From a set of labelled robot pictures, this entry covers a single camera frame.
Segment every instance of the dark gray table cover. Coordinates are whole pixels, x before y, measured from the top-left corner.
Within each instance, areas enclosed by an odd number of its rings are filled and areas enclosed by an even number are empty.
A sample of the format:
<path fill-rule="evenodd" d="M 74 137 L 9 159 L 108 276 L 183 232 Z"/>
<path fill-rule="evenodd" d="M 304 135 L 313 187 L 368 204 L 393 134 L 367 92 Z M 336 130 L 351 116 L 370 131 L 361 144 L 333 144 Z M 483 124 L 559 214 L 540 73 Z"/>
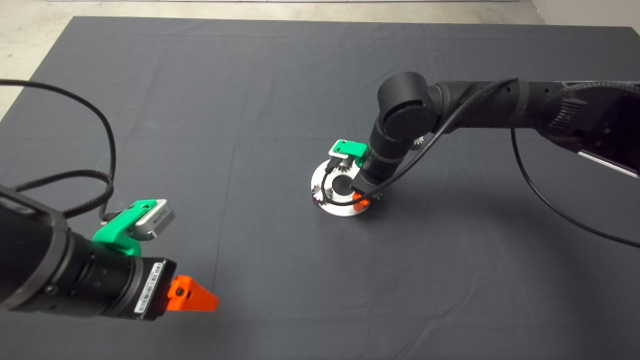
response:
<path fill-rule="evenodd" d="M 221 299 L 156 322 L 0 315 L 3 359 L 637 359 L 640 251 L 547 209 L 506 130 L 446 136 L 356 218 L 313 205 L 336 138 L 366 141 L 381 82 L 640 80 L 630 28 L 75 18 L 33 79 L 110 119 L 110 210 L 167 198 L 145 243 Z M 522 131 L 540 188 L 567 212 L 638 239 L 637 181 Z M 107 169 L 98 120 L 25 90 L 0 122 L 0 181 Z M 32 191 L 64 208 L 100 192 Z M 95 213 L 71 225 L 90 237 Z"/>

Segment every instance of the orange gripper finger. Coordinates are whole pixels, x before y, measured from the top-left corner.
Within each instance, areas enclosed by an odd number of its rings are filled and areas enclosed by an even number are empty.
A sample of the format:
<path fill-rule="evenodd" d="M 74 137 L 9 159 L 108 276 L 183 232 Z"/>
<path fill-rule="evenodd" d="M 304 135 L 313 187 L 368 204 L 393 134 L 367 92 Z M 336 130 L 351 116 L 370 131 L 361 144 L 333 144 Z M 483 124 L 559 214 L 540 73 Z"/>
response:
<path fill-rule="evenodd" d="M 362 194 L 354 192 L 351 198 L 355 200 L 355 199 L 359 199 L 361 196 Z M 367 207 L 367 205 L 369 205 L 369 199 L 364 199 L 363 201 L 353 204 L 353 209 L 357 212 L 361 212 L 364 208 Z"/>
<path fill-rule="evenodd" d="M 169 289 L 169 311 L 215 311 L 217 296 L 200 286 L 190 276 L 178 275 Z"/>

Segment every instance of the black cable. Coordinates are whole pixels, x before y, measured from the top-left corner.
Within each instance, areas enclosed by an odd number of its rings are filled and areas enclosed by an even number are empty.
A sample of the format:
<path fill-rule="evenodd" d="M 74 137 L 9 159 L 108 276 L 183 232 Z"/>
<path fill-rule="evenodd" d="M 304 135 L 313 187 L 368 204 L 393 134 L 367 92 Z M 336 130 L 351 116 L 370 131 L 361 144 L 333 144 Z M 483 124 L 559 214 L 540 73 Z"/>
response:
<path fill-rule="evenodd" d="M 400 177 L 402 177 L 409 170 L 411 170 L 411 168 L 413 166 L 415 166 L 415 164 L 418 163 L 418 161 L 420 161 L 420 159 L 422 159 L 422 157 L 430 150 L 430 148 L 433 146 L 433 144 L 435 144 L 436 141 L 438 141 L 438 139 L 447 130 L 447 128 L 455 120 L 457 120 L 458 117 L 460 117 L 460 115 L 469 106 L 471 106 L 474 102 L 476 102 L 480 97 L 488 94 L 488 92 L 490 92 L 491 90 L 493 90 L 495 88 L 498 88 L 500 86 L 506 85 L 508 83 L 511 83 L 513 81 L 516 81 L 517 79 L 518 78 L 509 78 L 509 79 L 498 80 L 498 81 L 495 81 L 495 82 L 487 85 L 486 87 L 484 87 L 480 91 L 476 92 L 474 95 L 472 95 L 470 98 L 468 98 L 458 109 L 456 109 L 456 111 L 454 111 L 453 114 L 451 114 L 451 116 L 449 116 L 449 118 L 442 124 L 442 126 L 440 126 L 440 129 L 429 139 L 429 142 L 426 143 L 422 147 L 422 149 L 402 169 L 398 170 L 389 179 L 387 179 L 384 182 L 380 183 L 380 185 L 378 185 L 374 190 L 371 190 L 371 191 L 363 194 L 361 197 L 359 197 L 359 198 L 357 198 L 355 200 L 345 201 L 345 202 L 338 202 L 338 201 L 334 201 L 329 196 L 327 196 L 326 190 L 324 189 L 324 184 L 326 182 L 326 178 L 329 176 L 331 171 L 333 171 L 332 168 L 328 167 L 326 172 L 324 173 L 324 177 L 322 179 L 322 183 L 320 184 L 320 190 L 322 191 L 323 199 L 329 204 L 338 205 L 338 206 L 349 206 L 349 205 L 357 204 L 360 201 L 373 198 L 377 193 L 379 193 L 380 191 L 384 190 L 389 185 L 391 185 L 394 182 L 396 182 Z"/>
<path fill-rule="evenodd" d="M 80 104 L 86 106 L 89 110 L 91 110 L 94 114 L 96 114 L 96 116 L 98 116 L 98 118 L 100 119 L 100 121 L 102 122 L 102 125 L 104 126 L 104 130 L 107 133 L 107 139 L 109 141 L 109 177 L 111 178 L 110 182 L 107 185 L 107 188 L 105 189 L 105 191 L 100 194 L 98 197 L 89 200 L 87 202 L 85 202 L 84 204 L 80 204 L 78 206 L 74 206 L 71 209 L 68 209 L 66 211 L 70 211 L 70 210 L 74 210 L 71 211 L 71 214 L 76 214 L 76 215 L 80 215 L 82 213 L 86 213 L 87 211 L 91 211 L 93 209 L 95 209 L 96 207 L 100 206 L 99 212 L 98 212 L 98 216 L 100 217 L 100 219 L 102 220 L 106 220 L 106 208 L 107 208 L 107 203 L 109 202 L 109 198 L 111 197 L 111 195 L 113 194 L 113 179 L 115 178 L 115 173 L 116 173 L 116 142 L 113 136 L 113 131 L 111 130 L 111 126 L 109 125 L 109 121 L 107 120 L 107 117 L 104 116 L 104 114 L 92 103 L 90 103 L 88 100 L 80 97 L 79 95 L 76 95 L 68 90 L 65 90 L 63 88 L 59 88 L 57 86 L 54 85 L 49 85 L 49 84 L 45 84 L 45 83 L 39 83 L 37 81 L 27 81 L 27 80 L 12 80 L 12 79 L 0 79 L 0 86 L 22 86 L 25 88 L 38 88 L 38 89 L 42 89 L 42 90 L 47 90 L 47 91 L 51 91 L 51 92 L 55 92 L 57 94 L 66 96 L 72 100 L 75 100 L 77 102 L 79 102 Z M 46 181 L 48 179 L 50 179 L 51 176 L 47 176 L 47 177 L 43 177 L 41 179 L 37 179 L 37 180 L 33 180 L 28 182 L 27 184 L 32 184 L 32 183 L 39 183 L 42 181 Z"/>
<path fill-rule="evenodd" d="M 76 217 L 80 214 L 84 214 L 88 211 L 91 211 L 101 204 L 103 204 L 106 200 L 108 200 L 111 195 L 113 195 L 113 181 L 111 180 L 111 176 L 96 170 L 72 170 L 61 172 L 59 174 L 49 175 L 47 177 L 43 177 L 41 179 L 32 180 L 26 182 L 24 184 L 20 184 L 15 186 L 13 189 L 16 192 L 23 192 L 26 190 L 39 188 L 41 186 L 45 186 L 51 183 L 55 183 L 56 181 L 70 179 L 72 177 L 92 177 L 94 179 L 101 180 L 105 184 L 107 184 L 106 190 L 95 198 L 85 202 L 84 204 L 74 206 L 73 208 L 68 208 L 62 211 L 62 215 L 65 218 Z"/>
<path fill-rule="evenodd" d="M 511 144 L 513 145 L 513 154 L 516 157 L 516 162 L 518 163 L 518 168 L 520 168 L 520 173 L 522 174 L 522 177 L 524 177 L 525 181 L 529 185 L 529 188 L 531 188 L 531 190 L 533 190 L 533 192 L 538 196 L 538 198 L 540 198 L 540 200 L 542 200 L 542 202 L 544 202 L 545 205 L 551 208 L 551 210 L 555 211 L 556 214 L 560 215 L 561 217 L 563 217 L 565 220 L 569 221 L 573 225 L 576 225 L 577 227 L 580 227 L 581 229 L 586 230 L 592 234 L 601 236 L 605 239 L 615 241 L 616 243 L 621 243 L 624 245 L 629 245 L 631 247 L 640 248 L 640 243 L 636 241 L 620 238 L 615 235 L 604 233 L 598 229 L 594 229 L 572 218 L 571 216 L 567 215 L 564 211 L 560 210 L 555 205 L 553 205 L 544 195 L 542 195 L 540 190 L 538 190 L 536 185 L 533 183 L 533 181 L 529 177 L 529 174 L 527 173 L 526 169 L 524 168 L 524 164 L 522 163 L 522 158 L 520 157 L 520 151 L 518 150 L 518 140 L 516 139 L 516 129 L 511 129 Z"/>

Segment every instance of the circular metal plate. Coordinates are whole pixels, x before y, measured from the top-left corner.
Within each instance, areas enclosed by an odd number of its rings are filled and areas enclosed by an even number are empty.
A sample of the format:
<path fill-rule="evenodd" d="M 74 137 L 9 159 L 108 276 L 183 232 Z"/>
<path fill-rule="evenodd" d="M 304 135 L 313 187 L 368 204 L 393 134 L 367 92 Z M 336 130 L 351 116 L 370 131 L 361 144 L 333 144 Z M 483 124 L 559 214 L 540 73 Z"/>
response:
<path fill-rule="evenodd" d="M 320 208 L 325 210 L 327 213 L 336 215 L 338 217 L 352 217 L 353 215 L 363 213 L 369 205 L 363 208 L 361 211 L 356 211 L 353 206 L 338 206 L 333 204 L 327 204 L 324 202 L 322 192 L 320 191 L 320 185 L 322 183 L 322 178 L 324 177 L 324 170 L 326 169 L 329 160 L 320 164 L 314 171 L 314 175 L 311 177 L 311 194 L 313 200 Z M 331 200 L 345 202 L 353 200 L 353 192 L 350 192 L 349 195 L 340 195 L 332 189 L 333 180 L 341 175 L 345 175 L 353 180 L 355 176 L 360 171 L 360 168 L 355 164 L 351 164 L 351 166 L 341 165 L 338 169 L 334 170 L 329 176 L 326 178 L 326 182 L 324 184 L 324 190 L 331 197 Z"/>

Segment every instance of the white sticker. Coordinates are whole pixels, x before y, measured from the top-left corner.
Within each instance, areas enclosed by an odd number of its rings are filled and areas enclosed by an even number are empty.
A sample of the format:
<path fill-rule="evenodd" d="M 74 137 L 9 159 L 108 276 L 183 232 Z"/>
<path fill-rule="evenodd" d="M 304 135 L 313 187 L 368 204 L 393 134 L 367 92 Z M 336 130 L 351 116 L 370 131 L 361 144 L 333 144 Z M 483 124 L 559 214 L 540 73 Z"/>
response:
<path fill-rule="evenodd" d="M 142 314 L 145 312 L 145 310 L 147 310 L 147 305 L 149 305 L 151 295 L 154 294 L 154 289 L 156 288 L 156 283 L 158 282 L 158 277 L 160 277 L 163 266 L 164 265 L 162 263 L 155 263 L 151 268 L 151 272 L 149 273 L 149 277 L 147 278 L 147 283 L 145 283 L 145 288 L 142 290 L 142 294 L 140 294 L 140 299 L 138 299 L 136 309 L 133 311 L 134 313 Z"/>

